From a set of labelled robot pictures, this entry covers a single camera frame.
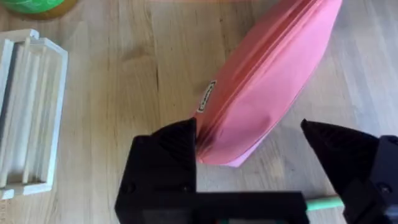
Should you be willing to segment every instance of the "wooden table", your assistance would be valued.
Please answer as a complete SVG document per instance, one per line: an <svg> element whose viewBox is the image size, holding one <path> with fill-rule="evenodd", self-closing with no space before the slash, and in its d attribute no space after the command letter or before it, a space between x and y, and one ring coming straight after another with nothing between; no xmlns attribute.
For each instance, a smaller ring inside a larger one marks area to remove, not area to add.
<svg viewBox="0 0 398 224"><path fill-rule="evenodd" d="M34 28L70 53L54 188L1 201L0 223L117 223L113 206L133 137L189 118L274 2L81 0L49 22L0 9L0 30ZM396 0L345 0L325 57L287 116L240 168L198 165L198 189L333 195L300 121L398 135L396 11ZM344 223L341 212L309 215Z"/></svg>

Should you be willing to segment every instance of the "black plastic part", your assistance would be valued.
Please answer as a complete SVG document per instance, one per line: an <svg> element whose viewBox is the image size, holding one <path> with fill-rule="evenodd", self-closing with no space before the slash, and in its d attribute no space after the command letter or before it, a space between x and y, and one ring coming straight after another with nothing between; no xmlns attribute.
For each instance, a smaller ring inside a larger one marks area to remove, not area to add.
<svg viewBox="0 0 398 224"><path fill-rule="evenodd" d="M115 205L121 224L308 223L300 192L197 193L195 136L189 119L134 138Z"/></svg>
<svg viewBox="0 0 398 224"><path fill-rule="evenodd" d="M301 127L345 204L349 224L397 223L398 145L341 126L303 120Z"/></svg>

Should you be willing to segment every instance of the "white label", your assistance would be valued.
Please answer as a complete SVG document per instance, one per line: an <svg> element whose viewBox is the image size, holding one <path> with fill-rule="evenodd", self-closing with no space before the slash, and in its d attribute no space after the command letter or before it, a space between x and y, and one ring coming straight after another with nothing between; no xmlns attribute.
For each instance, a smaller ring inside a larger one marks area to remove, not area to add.
<svg viewBox="0 0 398 224"><path fill-rule="evenodd" d="M203 113L207 104L207 101L210 98L210 93L211 91L213 91L214 86L216 85L217 80L212 81L209 86L207 87L206 91L205 91L205 95L203 95L203 98L201 99L199 108L197 110L198 113Z"/></svg>

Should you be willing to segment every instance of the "pink bag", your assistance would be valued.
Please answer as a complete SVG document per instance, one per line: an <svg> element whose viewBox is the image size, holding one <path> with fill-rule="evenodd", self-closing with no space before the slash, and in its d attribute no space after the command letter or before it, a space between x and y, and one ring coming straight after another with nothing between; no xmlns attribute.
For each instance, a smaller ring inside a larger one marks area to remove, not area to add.
<svg viewBox="0 0 398 224"><path fill-rule="evenodd" d="M341 0L281 0L250 30L205 92L197 158L240 166L285 115L322 58Z"/></svg>

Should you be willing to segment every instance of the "green object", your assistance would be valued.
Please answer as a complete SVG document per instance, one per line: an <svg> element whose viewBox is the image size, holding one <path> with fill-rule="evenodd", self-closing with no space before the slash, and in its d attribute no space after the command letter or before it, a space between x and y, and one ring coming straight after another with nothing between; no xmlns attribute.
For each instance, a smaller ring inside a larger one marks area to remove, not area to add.
<svg viewBox="0 0 398 224"><path fill-rule="evenodd" d="M59 6L64 0L0 0L0 3L13 11L36 14Z"/></svg>
<svg viewBox="0 0 398 224"><path fill-rule="evenodd" d="M344 203L341 201L341 199L338 196L307 200L307 211L336 208L342 206L344 206Z"/></svg>

